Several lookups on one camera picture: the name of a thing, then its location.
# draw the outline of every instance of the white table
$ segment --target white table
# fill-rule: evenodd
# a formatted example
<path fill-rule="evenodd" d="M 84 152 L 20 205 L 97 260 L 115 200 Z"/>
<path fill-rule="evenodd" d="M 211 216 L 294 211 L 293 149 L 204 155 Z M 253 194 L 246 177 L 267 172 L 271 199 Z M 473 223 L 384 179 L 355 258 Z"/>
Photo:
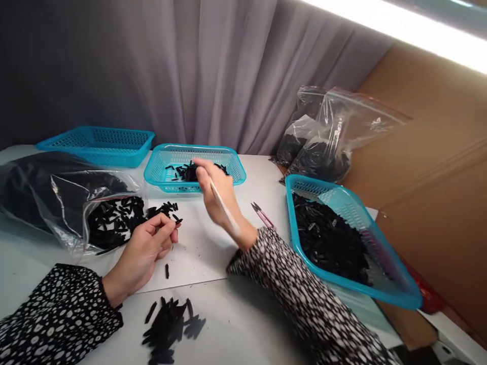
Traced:
<path fill-rule="evenodd" d="M 35 152 L 33 146 L 14 146 L 0 152 L 0 164 Z M 142 181 L 149 156 L 131 170 Z M 277 181 L 281 173 L 267 156 L 240 155 L 246 182 L 235 188 L 244 215 L 255 226 L 262 222 L 250 203 L 257 202 L 289 242 L 285 188 Z M 155 187 L 146 186 L 152 198 L 162 197 Z M 104 255 L 87 266 L 100 275 L 111 256 Z M 70 262 L 55 239 L 22 224 L 0 222 L 0 318 L 13 312 L 56 262 Z M 373 331 L 384 345 L 402 344 L 375 302 L 365 295 L 337 289 L 337 294 Z M 206 317 L 206 327 L 196 341 L 183 340 L 175 346 L 176 363 L 249 364 L 305 363 L 278 306 L 260 288 L 242 278 L 230 278 L 137 294 L 121 309 L 124 327 L 90 353 L 84 364 L 144 364 L 149 351 L 141 346 L 149 307 L 161 296 L 190 298 L 195 313 Z"/>

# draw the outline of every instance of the woman's right hand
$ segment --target woman's right hand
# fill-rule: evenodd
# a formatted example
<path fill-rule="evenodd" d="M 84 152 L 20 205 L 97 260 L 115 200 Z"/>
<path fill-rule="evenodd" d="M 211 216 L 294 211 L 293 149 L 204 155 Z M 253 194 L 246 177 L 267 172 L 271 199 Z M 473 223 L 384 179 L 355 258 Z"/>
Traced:
<path fill-rule="evenodd" d="M 215 166 L 213 162 L 204 159 L 193 159 L 199 167 L 196 169 L 196 176 L 203 192 L 203 200 L 210 215 L 210 218 L 217 225 L 221 226 L 235 240 L 242 251 L 248 250 L 257 240 L 257 230 L 244 218 L 233 192 L 233 179 Z M 211 185 L 211 181 L 218 190 L 220 197 L 227 209 L 232 214 L 235 222 L 240 227 L 240 233 L 236 234 L 231 227 L 230 220 L 225 211 L 218 204 Z"/>

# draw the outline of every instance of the wrist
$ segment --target wrist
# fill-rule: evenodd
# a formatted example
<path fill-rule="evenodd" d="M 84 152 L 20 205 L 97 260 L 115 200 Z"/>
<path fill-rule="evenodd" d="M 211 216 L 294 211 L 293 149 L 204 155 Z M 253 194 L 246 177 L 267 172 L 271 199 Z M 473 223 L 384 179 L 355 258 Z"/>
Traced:
<path fill-rule="evenodd" d="M 101 279 L 105 294 L 113 308 L 117 308 L 128 297 L 128 291 L 115 280 L 110 272 Z"/>
<path fill-rule="evenodd" d="M 257 229 L 252 226 L 243 215 L 234 217 L 237 225 L 240 228 L 240 233 L 235 234 L 229 227 L 224 227 L 228 234 L 232 237 L 235 243 L 243 252 L 249 250 L 257 241 L 258 232 Z"/>

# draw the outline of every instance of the black and white patterned sleeve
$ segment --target black and white patterned sleeve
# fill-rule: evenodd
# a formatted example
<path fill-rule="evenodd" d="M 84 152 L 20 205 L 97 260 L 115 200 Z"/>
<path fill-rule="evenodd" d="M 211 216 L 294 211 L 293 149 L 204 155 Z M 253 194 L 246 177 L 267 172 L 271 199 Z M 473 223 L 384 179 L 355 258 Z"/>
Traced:
<path fill-rule="evenodd" d="M 14 314 L 0 321 L 0 364 L 75 364 L 122 325 L 101 277 L 58 264 Z"/>
<path fill-rule="evenodd" d="M 316 363 L 396 364 L 378 336 L 274 230 L 261 228 L 256 244 L 246 253 L 239 250 L 227 272 L 251 278 L 277 299 Z"/>

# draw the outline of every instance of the white stick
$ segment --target white stick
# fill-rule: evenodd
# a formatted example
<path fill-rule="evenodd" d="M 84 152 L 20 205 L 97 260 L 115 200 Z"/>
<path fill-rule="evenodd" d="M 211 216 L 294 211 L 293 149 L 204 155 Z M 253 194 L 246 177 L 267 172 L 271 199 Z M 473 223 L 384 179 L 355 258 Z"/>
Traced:
<path fill-rule="evenodd" d="M 238 226 L 237 222 L 233 218 L 232 213 L 230 213 L 228 208 L 223 203 L 222 197 L 218 193 L 218 190 L 215 187 L 215 184 L 213 184 L 213 180 L 210 179 L 210 182 L 212 185 L 213 195 L 215 196 L 219 206 L 223 209 L 223 211 L 225 212 L 225 215 L 227 216 L 228 220 L 230 221 L 230 224 L 232 225 L 233 234 L 235 236 L 240 236 L 240 227 Z"/>

